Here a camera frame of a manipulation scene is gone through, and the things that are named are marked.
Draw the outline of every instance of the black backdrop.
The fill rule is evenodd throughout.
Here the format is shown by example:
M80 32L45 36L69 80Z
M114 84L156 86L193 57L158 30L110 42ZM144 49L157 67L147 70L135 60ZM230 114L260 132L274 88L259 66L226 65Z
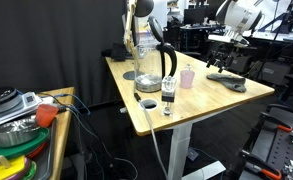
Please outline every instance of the black backdrop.
M88 106L114 100L101 51L122 42L125 0L0 0L0 86L74 86Z

